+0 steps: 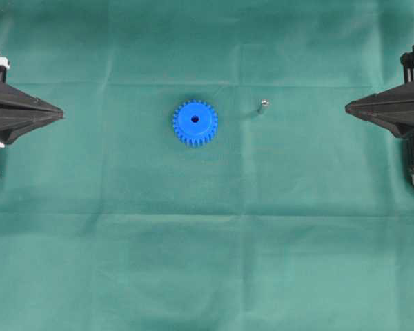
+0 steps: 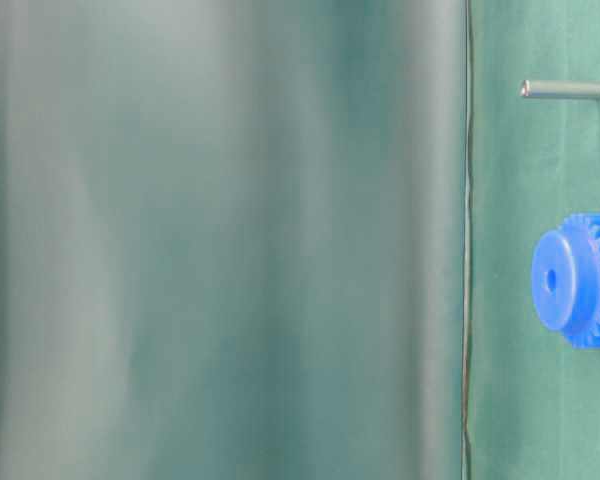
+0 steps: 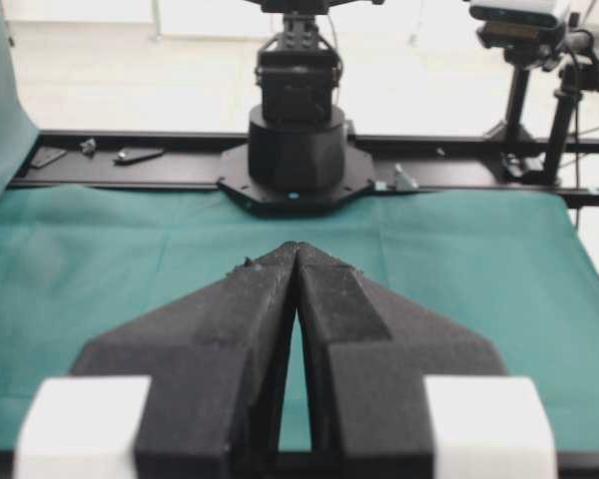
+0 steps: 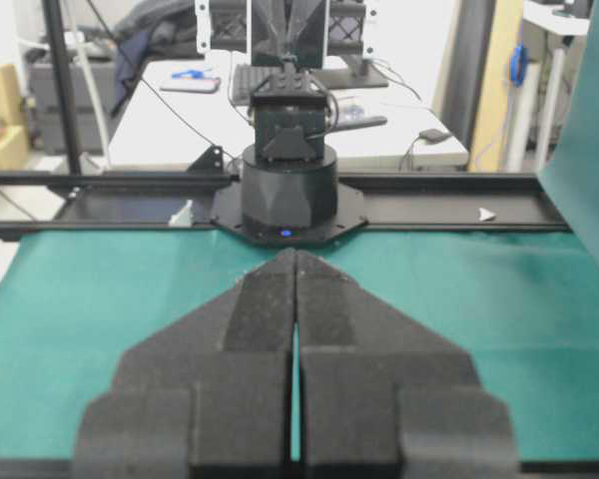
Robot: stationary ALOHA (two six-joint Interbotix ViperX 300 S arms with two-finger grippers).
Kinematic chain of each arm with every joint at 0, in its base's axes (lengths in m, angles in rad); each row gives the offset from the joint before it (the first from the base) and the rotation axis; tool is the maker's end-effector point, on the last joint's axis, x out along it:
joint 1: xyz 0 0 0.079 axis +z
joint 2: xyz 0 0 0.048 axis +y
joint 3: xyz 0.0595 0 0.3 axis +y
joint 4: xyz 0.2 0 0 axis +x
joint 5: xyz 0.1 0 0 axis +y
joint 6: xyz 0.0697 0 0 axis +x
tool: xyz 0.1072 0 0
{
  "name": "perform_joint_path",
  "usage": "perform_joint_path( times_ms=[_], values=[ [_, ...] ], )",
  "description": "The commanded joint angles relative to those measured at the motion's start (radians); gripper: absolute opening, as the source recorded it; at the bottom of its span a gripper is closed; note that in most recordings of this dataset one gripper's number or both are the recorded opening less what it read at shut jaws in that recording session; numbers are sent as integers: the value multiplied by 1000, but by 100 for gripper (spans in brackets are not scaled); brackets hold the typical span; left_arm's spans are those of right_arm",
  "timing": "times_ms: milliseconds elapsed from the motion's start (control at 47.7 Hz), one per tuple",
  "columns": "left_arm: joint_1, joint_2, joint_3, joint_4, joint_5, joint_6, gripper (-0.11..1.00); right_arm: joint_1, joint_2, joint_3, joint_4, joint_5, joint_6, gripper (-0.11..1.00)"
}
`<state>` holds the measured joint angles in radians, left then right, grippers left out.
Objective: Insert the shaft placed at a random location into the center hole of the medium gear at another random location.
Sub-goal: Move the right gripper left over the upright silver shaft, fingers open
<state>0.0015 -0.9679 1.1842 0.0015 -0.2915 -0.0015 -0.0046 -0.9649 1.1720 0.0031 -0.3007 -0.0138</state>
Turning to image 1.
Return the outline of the image-left gripper finger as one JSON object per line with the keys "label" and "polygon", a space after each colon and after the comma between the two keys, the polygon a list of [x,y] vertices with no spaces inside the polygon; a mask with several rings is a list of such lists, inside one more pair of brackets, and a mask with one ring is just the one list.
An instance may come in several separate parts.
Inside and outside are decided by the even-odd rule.
{"label": "image-left gripper finger", "polygon": [[63,119],[55,114],[36,110],[0,110],[0,142],[12,144],[20,136]]}
{"label": "image-left gripper finger", "polygon": [[36,110],[60,114],[61,109],[0,81],[0,108]]}

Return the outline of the image-right gripper finger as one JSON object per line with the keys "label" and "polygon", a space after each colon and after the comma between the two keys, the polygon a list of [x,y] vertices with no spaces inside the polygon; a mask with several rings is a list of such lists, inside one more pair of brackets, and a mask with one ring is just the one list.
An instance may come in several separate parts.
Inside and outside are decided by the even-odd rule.
{"label": "image-right gripper finger", "polygon": [[361,107],[387,106],[414,101],[414,83],[406,83],[396,88],[371,94],[358,100],[351,101],[345,106],[345,111],[354,111]]}
{"label": "image-right gripper finger", "polygon": [[350,107],[345,107],[345,111],[347,114],[361,119],[362,121],[372,123],[383,129],[388,130],[396,138],[406,139],[414,136],[414,124],[407,124],[394,119],[382,119],[378,116],[375,116],[374,114],[354,110]]}

